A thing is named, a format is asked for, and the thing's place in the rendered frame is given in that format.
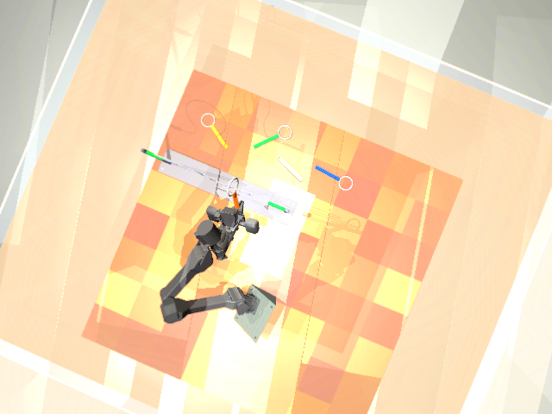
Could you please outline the orange long handle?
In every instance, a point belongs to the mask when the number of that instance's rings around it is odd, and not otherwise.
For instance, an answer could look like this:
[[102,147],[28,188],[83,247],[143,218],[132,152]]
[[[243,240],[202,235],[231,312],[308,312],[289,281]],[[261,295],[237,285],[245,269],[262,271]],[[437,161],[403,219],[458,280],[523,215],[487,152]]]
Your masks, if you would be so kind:
[[229,182],[229,185],[227,187],[227,195],[229,197],[233,196],[233,200],[234,200],[234,204],[235,204],[235,208],[238,210],[239,209],[239,203],[238,203],[238,198],[237,198],[237,194],[236,194],[236,189],[233,191],[232,194],[229,195],[229,187],[230,187],[230,184],[233,182],[233,180],[236,179],[237,183],[236,183],[236,188],[238,188],[238,184],[239,184],[239,180],[237,177],[234,177],[230,180]]

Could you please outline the white loop with green handle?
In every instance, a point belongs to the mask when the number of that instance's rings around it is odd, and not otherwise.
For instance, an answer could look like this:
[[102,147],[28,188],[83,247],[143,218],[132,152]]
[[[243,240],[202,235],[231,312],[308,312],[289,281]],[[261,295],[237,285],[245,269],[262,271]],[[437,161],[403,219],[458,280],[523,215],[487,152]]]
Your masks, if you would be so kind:
[[[291,134],[290,134],[289,137],[287,137],[287,138],[282,138],[282,137],[279,135],[279,130],[280,130],[280,128],[282,128],[282,127],[288,127],[288,128],[291,130]],[[259,146],[262,146],[262,145],[264,145],[264,144],[266,144],[266,143],[268,143],[268,142],[270,142],[270,141],[272,141],[272,140],[274,140],[274,139],[276,139],[276,138],[278,138],[278,137],[281,138],[281,139],[283,139],[283,140],[287,140],[287,139],[289,139],[291,136],[292,136],[292,129],[291,129],[289,126],[287,126],[287,125],[282,125],[282,126],[279,127],[278,133],[277,133],[276,135],[274,135],[274,136],[272,136],[272,137],[270,137],[270,138],[268,138],[268,139],[266,139],[266,140],[264,140],[264,141],[261,141],[261,142],[255,144],[255,145],[254,145],[254,148],[257,148],[257,147],[259,147]]]

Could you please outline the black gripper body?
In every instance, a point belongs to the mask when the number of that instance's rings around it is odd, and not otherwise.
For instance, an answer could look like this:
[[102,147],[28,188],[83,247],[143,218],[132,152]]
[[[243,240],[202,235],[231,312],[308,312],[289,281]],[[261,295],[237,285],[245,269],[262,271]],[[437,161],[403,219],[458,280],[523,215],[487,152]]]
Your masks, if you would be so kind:
[[[213,207],[213,206],[209,205],[208,208],[206,209],[206,214],[207,214],[209,220],[218,223],[219,221],[214,219],[214,215],[215,215],[216,211],[217,211],[216,207]],[[255,220],[253,218],[248,218],[245,222],[244,217],[241,216],[241,215],[238,215],[238,219],[240,219],[239,225],[242,226],[242,227],[245,227],[247,232],[252,233],[252,234],[257,234],[259,232],[260,225],[259,225],[258,220]],[[231,239],[231,241],[233,241],[235,232],[238,231],[239,226],[234,231],[231,231],[228,226],[221,227],[221,225],[220,225],[217,228],[221,231],[222,234],[227,235]]]

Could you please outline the yellow handle with grey loop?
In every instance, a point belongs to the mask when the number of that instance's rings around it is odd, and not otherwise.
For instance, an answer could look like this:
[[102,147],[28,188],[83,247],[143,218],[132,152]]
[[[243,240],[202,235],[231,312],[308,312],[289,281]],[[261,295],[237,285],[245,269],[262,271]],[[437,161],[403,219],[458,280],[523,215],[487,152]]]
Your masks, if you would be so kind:
[[[202,123],[202,124],[203,124],[203,122],[202,122],[203,117],[204,117],[205,115],[208,115],[208,114],[212,115],[211,113],[205,113],[205,114],[202,115],[202,117],[201,117],[201,123]],[[213,116],[213,115],[212,115],[212,116]],[[223,146],[224,146],[225,149],[226,149],[228,146],[227,146],[227,144],[225,143],[225,141],[223,140],[223,138],[219,135],[219,133],[217,132],[216,128],[214,127],[215,117],[213,116],[213,118],[214,118],[214,122],[213,122],[210,126],[206,126],[206,125],[204,125],[204,124],[203,124],[203,126],[205,126],[205,127],[207,127],[207,128],[208,128],[208,127],[211,127],[211,128],[213,129],[213,131],[215,132],[216,136],[218,137],[218,139],[220,140],[220,142],[223,144]]]

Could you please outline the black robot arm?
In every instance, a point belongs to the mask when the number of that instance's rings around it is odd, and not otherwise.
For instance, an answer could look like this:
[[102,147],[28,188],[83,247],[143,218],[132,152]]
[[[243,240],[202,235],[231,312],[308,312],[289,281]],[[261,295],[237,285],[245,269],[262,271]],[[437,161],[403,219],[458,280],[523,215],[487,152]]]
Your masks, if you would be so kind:
[[[221,227],[228,226],[231,231],[240,223],[238,210],[229,207],[217,210],[214,219],[221,222]],[[213,264],[212,252],[217,260],[228,259],[225,253],[231,239],[222,234],[211,220],[202,221],[193,234],[198,239],[196,246],[189,253],[185,265],[160,291],[160,308],[164,321],[176,323],[188,315],[221,308],[236,310],[238,316],[245,312],[255,315],[260,300],[251,294],[244,295],[242,289],[236,286],[228,288],[223,295],[188,301],[176,298],[198,273],[203,273]]]

